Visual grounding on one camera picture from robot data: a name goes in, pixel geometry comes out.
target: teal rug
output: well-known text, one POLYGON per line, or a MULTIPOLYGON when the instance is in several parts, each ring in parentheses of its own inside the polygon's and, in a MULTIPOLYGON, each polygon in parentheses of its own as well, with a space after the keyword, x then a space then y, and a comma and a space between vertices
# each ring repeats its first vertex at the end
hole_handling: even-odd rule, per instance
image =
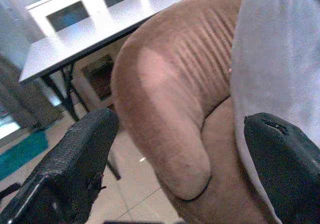
POLYGON ((31 134, 26 139, 0 155, 0 180, 11 175, 24 164, 48 148, 44 131, 31 134))

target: curtain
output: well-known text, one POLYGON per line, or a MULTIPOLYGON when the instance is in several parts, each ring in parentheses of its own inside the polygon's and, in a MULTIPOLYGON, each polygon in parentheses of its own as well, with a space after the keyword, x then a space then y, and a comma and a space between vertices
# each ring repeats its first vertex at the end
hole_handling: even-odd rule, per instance
POLYGON ((22 127, 43 129, 62 118, 35 83, 21 85, 20 70, 0 55, 0 103, 22 127))

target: brown upholstered armchair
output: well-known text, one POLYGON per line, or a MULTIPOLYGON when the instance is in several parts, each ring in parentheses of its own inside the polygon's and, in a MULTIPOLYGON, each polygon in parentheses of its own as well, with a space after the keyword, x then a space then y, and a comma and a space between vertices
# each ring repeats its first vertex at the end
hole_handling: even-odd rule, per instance
POLYGON ((230 95, 242 0, 185 0, 126 41, 112 93, 118 116, 190 223, 275 223, 239 160, 230 95))

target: white tabletop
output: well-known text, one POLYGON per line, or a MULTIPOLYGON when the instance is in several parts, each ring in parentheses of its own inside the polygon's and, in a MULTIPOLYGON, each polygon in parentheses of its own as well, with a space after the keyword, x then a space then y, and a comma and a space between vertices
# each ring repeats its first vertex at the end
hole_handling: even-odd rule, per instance
POLYGON ((26 83, 112 42, 181 0, 124 0, 33 43, 20 76, 26 83))

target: beige tile floor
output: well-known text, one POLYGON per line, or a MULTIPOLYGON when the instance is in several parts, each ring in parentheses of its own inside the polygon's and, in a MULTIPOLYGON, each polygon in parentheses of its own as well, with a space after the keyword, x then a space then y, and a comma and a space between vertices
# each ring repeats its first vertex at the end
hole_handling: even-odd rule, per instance
MULTIPOLYGON (((85 113, 81 105, 77 104, 75 107, 80 117, 84 116, 85 113)), ((57 121, 46 130, 49 149, 0 181, 0 190, 14 182, 23 182, 72 124, 72 119, 64 112, 64 119, 57 121)), ((26 137, 27 135, 22 136, 0 148, 0 153, 26 137)), ((125 131, 120 131, 112 146, 110 161, 115 164, 122 178, 116 181, 108 168, 105 169, 103 185, 107 188, 100 192, 93 204, 87 224, 101 224, 105 220, 157 221, 171 224, 181 220, 160 188, 150 164, 134 146, 128 134, 125 131)), ((0 211, 15 194, 3 199, 0 211)))

